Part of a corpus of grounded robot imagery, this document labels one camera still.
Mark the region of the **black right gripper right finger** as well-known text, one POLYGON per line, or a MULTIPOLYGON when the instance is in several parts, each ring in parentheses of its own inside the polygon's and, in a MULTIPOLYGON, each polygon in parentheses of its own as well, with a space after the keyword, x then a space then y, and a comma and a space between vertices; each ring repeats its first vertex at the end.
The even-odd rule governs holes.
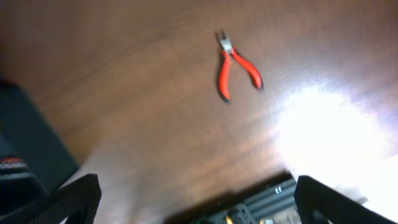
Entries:
POLYGON ((394 224, 392 220, 363 207, 307 175, 298 178, 294 199, 301 222, 304 224, 394 224))

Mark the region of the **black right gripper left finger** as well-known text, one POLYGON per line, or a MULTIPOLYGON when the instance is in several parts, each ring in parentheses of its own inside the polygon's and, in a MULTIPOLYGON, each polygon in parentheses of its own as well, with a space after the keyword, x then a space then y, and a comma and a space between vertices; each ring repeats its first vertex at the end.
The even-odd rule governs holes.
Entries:
POLYGON ((1 218, 3 224, 92 224, 101 200, 98 176, 86 174, 45 198, 1 218))

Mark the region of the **orange socket bit rail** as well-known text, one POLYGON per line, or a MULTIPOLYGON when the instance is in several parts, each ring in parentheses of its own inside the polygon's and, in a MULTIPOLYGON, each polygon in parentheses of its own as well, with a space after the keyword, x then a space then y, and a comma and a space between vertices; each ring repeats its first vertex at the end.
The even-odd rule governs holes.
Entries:
POLYGON ((1 179, 20 178, 27 174, 29 169, 22 159, 17 157, 1 159, 1 179))

